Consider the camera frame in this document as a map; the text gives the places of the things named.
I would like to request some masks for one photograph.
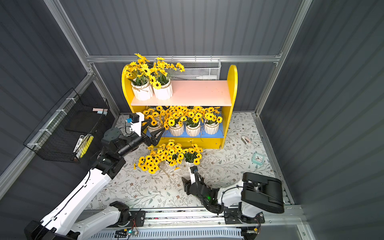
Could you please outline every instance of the yellow flower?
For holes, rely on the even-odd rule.
[[[175,120],[173,120],[172,118],[171,118],[171,119],[168,119],[168,125],[169,125],[170,127],[175,126]]]
[[[161,83],[159,81],[154,81],[152,83],[152,86],[154,89],[157,89],[157,90],[161,89]]]
[[[217,117],[216,122],[221,123],[222,121],[223,121],[223,118],[222,118],[222,117]]]
[[[138,53],[135,53],[136,56],[138,56],[139,58],[143,58],[143,56],[141,56],[140,54]]]
[[[159,70],[159,72],[161,72],[164,76],[167,76],[167,75],[168,75],[168,73],[165,72],[163,69]]]
[[[147,76],[151,75],[151,71],[149,70],[149,68],[140,68],[140,71],[142,71]]]
[[[151,125],[152,126],[156,126],[157,125],[157,121],[156,120],[152,120]]]

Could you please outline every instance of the black cable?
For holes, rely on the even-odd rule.
[[[125,222],[117,222],[117,223],[115,223],[115,224],[122,224],[122,223],[129,222],[129,221],[131,221],[131,220],[133,220],[133,219],[136,219],[136,217],[137,217],[137,215],[139,214],[140,211],[141,211],[141,209],[137,212],[136,216],[134,216],[133,218],[129,219],[128,221],[125,221]]]
[[[81,186],[80,187],[80,189],[79,190],[77,190],[77,192],[67,201],[67,203],[63,206],[63,208],[55,215],[55,216],[53,216],[54,218],[57,216],[57,215],[59,215],[60,214],[60,212],[68,205],[68,203],[69,203],[69,201],[84,187],[84,185],[88,182],[88,180],[89,180],[89,177],[91,176],[91,170],[88,170],[88,173],[89,173],[89,175],[88,175],[88,178],[87,178],[87,181],[85,181],[85,183],[83,184],[83,186]],[[44,225],[44,227],[43,228],[41,228],[40,229],[40,231],[37,233],[37,235],[36,235],[36,237],[33,239],[33,240],[36,240],[37,239],[37,237],[40,235],[40,233],[41,233],[41,231],[50,223],[50,222],[52,222],[52,219],[51,220],[49,220],[49,222],[47,223],[47,224],[45,224]]]

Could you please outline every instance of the white ceramic pot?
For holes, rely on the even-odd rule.
[[[178,124],[176,124],[176,127],[169,127],[169,132],[173,136],[178,137],[184,133],[184,125],[180,127]]]
[[[215,133],[217,133],[218,131],[218,125],[219,123],[215,123],[215,124],[207,124],[205,123],[204,125],[204,131],[209,134],[209,135],[213,135]]]
[[[172,84],[170,80],[167,84],[161,86],[161,89],[153,89],[153,91],[155,92],[157,99],[160,100],[167,100],[173,95]]]
[[[133,83],[131,83],[131,85],[132,85],[133,93],[135,94],[135,97],[138,100],[140,101],[148,100],[153,96],[152,85],[150,85],[149,83],[146,83],[143,86],[136,86]]]
[[[200,121],[196,127],[186,126],[185,131],[191,137],[196,137],[200,133]]]
[[[185,161],[185,165],[189,169],[190,167],[193,167],[195,164]]]

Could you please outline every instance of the small white object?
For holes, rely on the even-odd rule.
[[[132,85],[133,93],[135,94],[135,97],[138,100],[145,101],[150,99],[153,96],[152,85],[150,85],[149,83],[146,83],[143,86],[136,86],[133,83],[131,83],[131,85]]]
[[[130,126],[130,130],[132,132],[137,133],[137,135],[141,136],[141,123],[142,121],[144,121],[144,114],[142,114],[141,112],[138,112],[137,114],[139,115],[139,122],[132,123]]]
[[[197,76],[197,80],[217,80],[217,75],[203,75],[203,76]]]
[[[73,149],[73,152],[76,152],[76,150],[80,147],[81,142],[84,139],[84,135],[80,135],[79,139],[77,140],[76,146]]]
[[[200,133],[200,128],[201,127],[200,127],[200,121],[199,121],[199,124],[196,127],[186,126],[185,130],[189,136],[196,137]]]
[[[184,133],[184,125],[180,127],[178,124],[176,124],[175,127],[169,127],[169,132],[173,136],[178,137]]]
[[[219,123],[215,123],[215,124],[207,124],[205,122],[205,125],[204,125],[204,131],[209,134],[209,135],[213,135],[215,133],[217,133],[218,131],[218,125]]]
[[[159,100],[167,100],[172,97],[173,95],[173,89],[172,89],[172,83],[168,81],[167,84],[161,86],[161,89],[153,89],[155,92],[155,96]]]

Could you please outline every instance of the shelf side panel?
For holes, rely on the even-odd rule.
[[[222,139],[222,143],[220,148],[224,147],[225,138],[227,137],[229,123],[231,122],[231,115],[233,111],[233,106],[235,105],[236,94],[237,94],[237,68],[236,65],[231,65],[228,71],[227,77],[229,95],[231,97],[232,105],[225,106],[222,108],[221,115],[223,117],[223,128],[224,128],[224,138]]]

